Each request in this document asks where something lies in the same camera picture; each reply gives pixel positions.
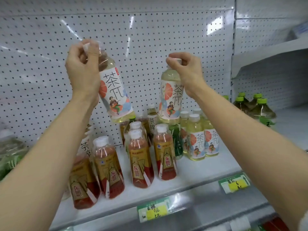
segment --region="person's right arm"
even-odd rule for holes
[[[172,58],[181,58],[185,66]],[[201,62],[189,53],[166,59],[188,96],[209,118],[225,145],[291,230],[308,210],[308,155],[279,133],[258,123],[207,86]]]

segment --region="forearm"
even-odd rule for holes
[[[3,230],[49,229],[92,110],[89,101],[73,97],[0,183]]]
[[[308,156],[279,133],[253,120],[207,85],[196,101],[252,182],[295,229],[308,209]]]

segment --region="green bottle cap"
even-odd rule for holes
[[[253,95],[254,98],[262,98],[262,94],[261,93],[256,93]]]
[[[258,103],[258,104],[266,104],[266,103],[267,103],[267,99],[266,99],[266,98],[259,98],[259,99],[257,100],[257,103]]]
[[[235,101],[244,101],[244,97],[238,96],[237,98],[235,98]]]

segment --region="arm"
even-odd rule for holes
[[[56,214],[91,112],[98,103],[98,45],[91,42],[87,64],[79,59],[87,42],[72,46],[68,54],[71,101],[0,183],[2,230],[48,230]]]
[[[308,155],[279,133],[247,116],[206,85],[200,59],[173,53],[167,58],[180,74],[188,96],[199,104],[254,185],[291,230],[308,210]]]

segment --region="pegboard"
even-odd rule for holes
[[[286,42],[291,29],[304,21],[304,18],[236,20],[234,54]]]
[[[308,18],[308,0],[237,0],[237,19]]]
[[[143,0],[137,11],[131,9],[137,0],[3,1],[0,119],[29,145],[70,100],[65,59],[69,46],[83,38],[104,44],[139,115],[149,103],[158,106],[165,58],[174,51],[200,57],[209,85],[220,94],[230,91],[234,0],[177,0],[178,5]],[[172,11],[175,7],[181,11]],[[196,105],[184,94],[183,109]],[[119,126],[102,103],[90,124],[97,136],[107,134],[114,145],[121,144]]]
[[[308,50],[278,54],[243,67],[232,80],[233,100],[245,92],[252,100],[262,93],[273,110],[308,102]]]

